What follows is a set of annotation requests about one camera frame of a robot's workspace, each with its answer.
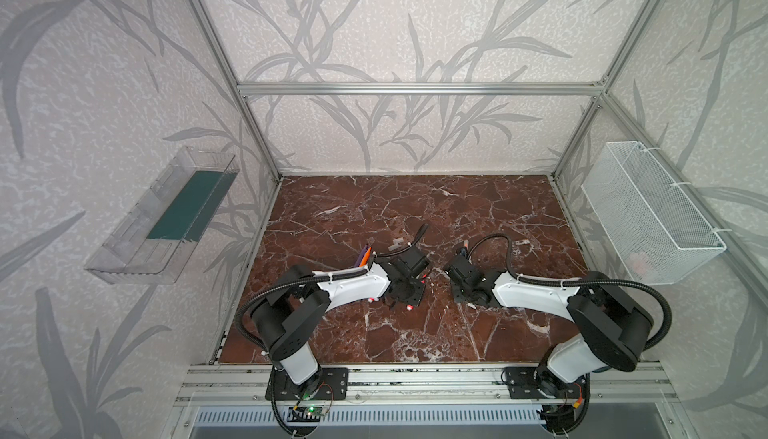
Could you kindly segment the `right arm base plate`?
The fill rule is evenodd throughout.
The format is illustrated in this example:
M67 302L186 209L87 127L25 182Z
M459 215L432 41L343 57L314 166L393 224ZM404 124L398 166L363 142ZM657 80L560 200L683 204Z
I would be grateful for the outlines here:
M575 401L582 395L586 376L566 383L545 367L508 366L500 376L512 399L553 399Z

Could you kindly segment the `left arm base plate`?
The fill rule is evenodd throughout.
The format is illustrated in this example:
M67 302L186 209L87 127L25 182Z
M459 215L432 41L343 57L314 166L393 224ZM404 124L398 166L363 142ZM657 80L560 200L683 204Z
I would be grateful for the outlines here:
M273 370L265 396L276 401L344 400L348 383L348 368L321 367L301 385L295 384L286 371Z

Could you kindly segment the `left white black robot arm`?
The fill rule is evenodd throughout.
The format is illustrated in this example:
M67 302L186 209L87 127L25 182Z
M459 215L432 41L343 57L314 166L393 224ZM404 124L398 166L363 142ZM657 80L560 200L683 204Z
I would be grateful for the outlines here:
M305 386L320 376L309 341L328 312L386 298L411 310L422 301L430 268L426 254L414 244L385 254L368 246L353 267L342 270L316 271L297 264L242 304L233 326L293 385Z

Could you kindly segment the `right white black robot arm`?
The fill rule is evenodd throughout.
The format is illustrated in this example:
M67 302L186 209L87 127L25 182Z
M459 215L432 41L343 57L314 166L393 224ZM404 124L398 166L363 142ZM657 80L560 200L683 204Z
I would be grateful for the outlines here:
M657 289L597 271L569 279L509 270L485 273L463 249L444 272L458 302L530 309L576 326L577 335L548 351L532 373L533 384L547 397L601 369L634 371L643 352L659 344L672 326L671 306Z

